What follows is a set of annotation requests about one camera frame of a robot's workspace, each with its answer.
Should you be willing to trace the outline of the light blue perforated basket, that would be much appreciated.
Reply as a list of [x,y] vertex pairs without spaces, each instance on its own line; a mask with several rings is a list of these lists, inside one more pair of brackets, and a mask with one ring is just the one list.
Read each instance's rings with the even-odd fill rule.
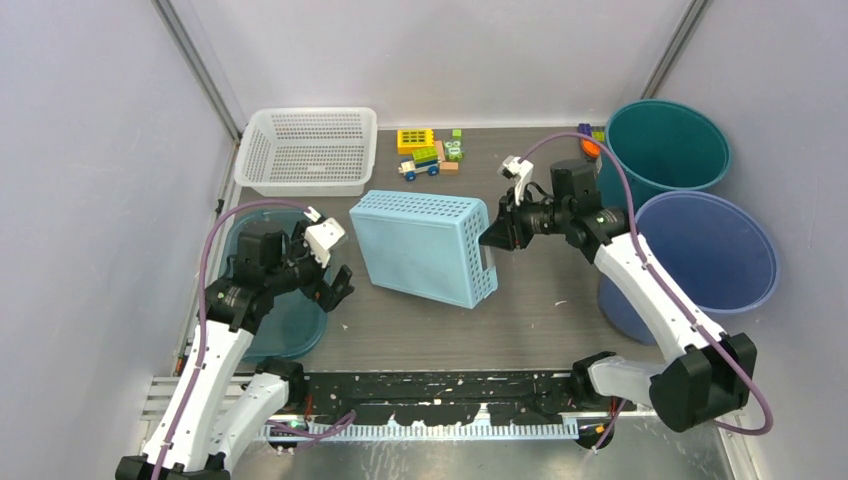
[[369,280],[386,289],[475,308],[498,288],[490,226],[478,198],[371,190],[350,210]]

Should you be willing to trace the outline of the white perforated plastic basket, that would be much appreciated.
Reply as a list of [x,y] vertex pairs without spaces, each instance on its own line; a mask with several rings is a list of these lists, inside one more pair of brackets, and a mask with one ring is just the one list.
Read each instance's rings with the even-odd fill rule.
[[233,178],[265,197],[358,197],[376,159],[367,107],[267,108],[244,130]]

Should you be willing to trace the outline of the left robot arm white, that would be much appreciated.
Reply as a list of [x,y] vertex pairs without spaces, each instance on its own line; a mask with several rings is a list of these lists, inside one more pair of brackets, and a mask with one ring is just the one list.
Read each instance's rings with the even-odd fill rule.
[[252,222],[239,234],[231,265],[204,291],[195,343],[183,375],[142,454],[123,457],[118,479],[228,479],[248,444],[277,411],[298,412],[308,382],[301,364],[263,360],[228,410],[222,408],[238,364],[277,297],[299,291],[330,312],[354,288],[341,266],[325,274],[346,238],[333,218],[299,221],[292,233]]

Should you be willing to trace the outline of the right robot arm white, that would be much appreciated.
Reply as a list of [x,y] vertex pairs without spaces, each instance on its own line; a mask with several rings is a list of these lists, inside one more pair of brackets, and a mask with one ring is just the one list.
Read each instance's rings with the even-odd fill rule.
[[575,362],[571,397],[584,410],[609,398],[652,408],[675,432],[743,408],[754,396],[757,350],[745,334],[729,335],[698,308],[633,232],[633,221],[605,208],[593,166],[560,161],[550,168],[552,193],[528,192],[533,165],[508,157],[499,174],[513,181],[496,219],[480,236],[483,246],[524,249],[535,235],[562,235],[610,280],[648,327],[661,364],[628,361],[601,352]]

